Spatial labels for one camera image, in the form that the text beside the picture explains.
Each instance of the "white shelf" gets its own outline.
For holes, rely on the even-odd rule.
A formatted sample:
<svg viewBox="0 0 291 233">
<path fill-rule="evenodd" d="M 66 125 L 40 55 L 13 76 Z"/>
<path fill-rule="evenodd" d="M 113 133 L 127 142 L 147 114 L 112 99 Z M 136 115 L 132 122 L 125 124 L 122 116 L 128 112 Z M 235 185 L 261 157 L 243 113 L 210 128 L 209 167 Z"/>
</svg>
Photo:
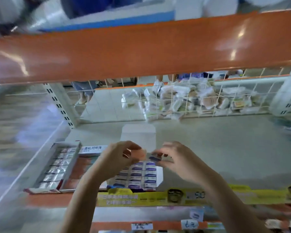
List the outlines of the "white shelf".
<svg viewBox="0 0 291 233">
<path fill-rule="evenodd" d="M 177 140 L 190 147 L 230 184 L 252 189 L 277 189 L 291 185 L 291 141 L 269 121 L 269 115 L 192 118 L 181 122 L 154 121 L 156 144 Z M 106 145 L 120 140 L 122 127 L 116 122 L 80 125 L 66 141 L 83 145 Z M 158 190 L 192 188 L 169 170 Z"/>
</svg>

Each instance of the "tiled floor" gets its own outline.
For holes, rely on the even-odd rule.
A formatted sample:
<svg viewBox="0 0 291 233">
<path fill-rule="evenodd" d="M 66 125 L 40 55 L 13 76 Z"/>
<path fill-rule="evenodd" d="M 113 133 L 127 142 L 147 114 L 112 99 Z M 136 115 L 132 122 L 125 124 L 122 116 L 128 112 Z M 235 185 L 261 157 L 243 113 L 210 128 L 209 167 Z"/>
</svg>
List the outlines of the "tiled floor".
<svg viewBox="0 0 291 233">
<path fill-rule="evenodd" d="M 28 217 L 22 208 L 22 190 L 39 157 L 19 176 L 23 168 L 45 142 L 63 141 L 70 132 L 47 94 L 19 95 L 32 92 L 26 88 L 16 91 L 18 95 L 0 96 L 0 198 L 4 195 L 0 201 L 0 232 L 19 232 Z"/>
</svg>

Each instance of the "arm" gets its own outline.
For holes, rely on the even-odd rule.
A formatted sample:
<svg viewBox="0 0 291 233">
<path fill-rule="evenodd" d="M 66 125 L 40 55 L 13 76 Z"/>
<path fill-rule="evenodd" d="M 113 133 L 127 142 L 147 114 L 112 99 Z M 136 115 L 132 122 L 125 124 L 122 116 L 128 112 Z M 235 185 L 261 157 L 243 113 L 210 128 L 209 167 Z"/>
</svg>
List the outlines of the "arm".
<svg viewBox="0 0 291 233">
<path fill-rule="evenodd" d="M 88 233 L 90 231 L 101 183 L 114 177 L 124 167 L 138 162 L 132 159 L 127 149 L 136 150 L 141 147 L 131 141 L 111 144 L 82 176 L 67 207 L 60 233 Z"/>
<path fill-rule="evenodd" d="M 206 191 L 229 233 L 270 233 L 264 224 L 235 195 L 225 180 L 189 148 L 179 142 L 164 143 L 156 152 L 168 154 L 174 162 L 160 161 L 182 179 L 199 184 Z"/>
</svg>

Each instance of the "blue jeans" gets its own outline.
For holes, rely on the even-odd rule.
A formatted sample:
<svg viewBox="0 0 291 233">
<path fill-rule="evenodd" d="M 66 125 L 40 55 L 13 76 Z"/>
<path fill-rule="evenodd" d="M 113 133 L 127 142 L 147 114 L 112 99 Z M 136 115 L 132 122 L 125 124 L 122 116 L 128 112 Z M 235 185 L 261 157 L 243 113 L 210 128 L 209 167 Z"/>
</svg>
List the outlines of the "blue jeans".
<svg viewBox="0 0 291 233">
<path fill-rule="evenodd" d="M 96 81 L 71 82 L 71 84 L 77 91 L 85 91 L 84 93 L 87 96 L 92 96 L 93 95 L 92 89 L 95 92 L 95 89 L 98 87 Z"/>
</svg>

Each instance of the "hand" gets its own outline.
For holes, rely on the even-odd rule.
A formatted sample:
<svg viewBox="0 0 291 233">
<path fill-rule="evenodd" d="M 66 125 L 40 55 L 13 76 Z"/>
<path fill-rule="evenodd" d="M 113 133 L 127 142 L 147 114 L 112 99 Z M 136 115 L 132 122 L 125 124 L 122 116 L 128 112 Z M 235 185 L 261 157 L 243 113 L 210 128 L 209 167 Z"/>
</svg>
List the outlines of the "hand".
<svg viewBox="0 0 291 233">
<path fill-rule="evenodd" d="M 117 175 L 123 168 L 139 161 L 131 157 L 128 149 L 139 150 L 141 147 L 132 141 L 120 141 L 110 144 L 101 153 L 92 166 L 97 171 L 97 176 L 101 183 Z"/>
<path fill-rule="evenodd" d="M 167 154 L 173 159 L 173 162 L 159 161 L 157 165 L 169 168 L 186 181 L 203 184 L 207 176 L 214 172 L 193 151 L 180 142 L 165 142 L 163 147 L 155 152 L 159 155 Z"/>
</svg>

